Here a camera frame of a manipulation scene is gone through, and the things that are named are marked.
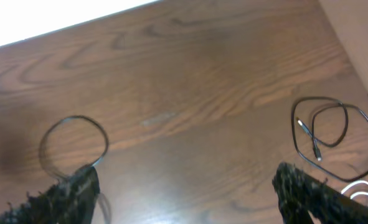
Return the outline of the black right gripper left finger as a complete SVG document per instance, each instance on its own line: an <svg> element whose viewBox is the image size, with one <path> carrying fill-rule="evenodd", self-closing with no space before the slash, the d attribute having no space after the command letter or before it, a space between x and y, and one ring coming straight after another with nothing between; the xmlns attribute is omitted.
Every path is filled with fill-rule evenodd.
<svg viewBox="0 0 368 224"><path fill-rule="evenodd" d="M46 192L27 195L26 202L10 206L0 214L0 224L91 223L99 194L96 168L83 167Z"/></svg>

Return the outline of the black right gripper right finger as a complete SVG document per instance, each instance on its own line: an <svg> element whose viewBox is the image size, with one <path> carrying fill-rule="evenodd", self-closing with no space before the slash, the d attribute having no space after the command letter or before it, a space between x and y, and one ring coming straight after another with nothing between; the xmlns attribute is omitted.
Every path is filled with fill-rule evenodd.
<svg viewBox="0 0 368 224"><path fill-rule="evenodd" d="M279 164L272 180L284 223L368 224L368 208L294 165Z"/></svg>

